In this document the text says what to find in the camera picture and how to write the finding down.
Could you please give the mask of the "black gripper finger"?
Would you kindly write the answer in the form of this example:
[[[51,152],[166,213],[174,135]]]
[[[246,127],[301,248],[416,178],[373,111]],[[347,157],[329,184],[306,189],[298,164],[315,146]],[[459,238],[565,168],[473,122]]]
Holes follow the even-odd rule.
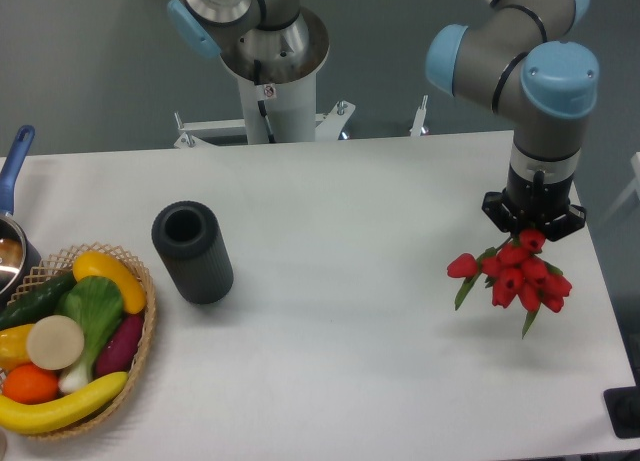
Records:
[[[582,206],[570,204],[562,215],[543,225],[543,234],[549,241],[559,241],[583,229],[586,225],[586,220],[586,209]]]
[[[501,232],[517,232],[519,219],[511,211],[505,191],[490,191],[484,195],[482,211]]]

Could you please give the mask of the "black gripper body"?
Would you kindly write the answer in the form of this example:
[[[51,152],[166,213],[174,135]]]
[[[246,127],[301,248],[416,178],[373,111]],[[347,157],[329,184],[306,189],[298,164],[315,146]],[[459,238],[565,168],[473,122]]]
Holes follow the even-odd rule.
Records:
[[[505,188],[519,229],[543,225],[562,215],[571,204],[569,193],[575,172],[575,155],[549,161],[524,153],[512,153]]]

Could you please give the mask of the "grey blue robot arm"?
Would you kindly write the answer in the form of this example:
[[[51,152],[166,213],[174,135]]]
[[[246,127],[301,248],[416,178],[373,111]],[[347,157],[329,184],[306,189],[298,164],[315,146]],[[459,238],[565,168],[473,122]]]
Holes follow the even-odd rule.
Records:
[[[583,228],[569,191],[596,104],[599,64],[566,40],[590,0],[486,0],[478,29],[443,28],[425,61],[431,84],[515,126],[505,188],[484,213],[503,232],[535,228],[556,241]],[[200,56],[220,58],[236,79],[252,144],[336,138],[344,119],[316,112],[316,75],[328,32],[300,0],[170,0],[169,19]]]

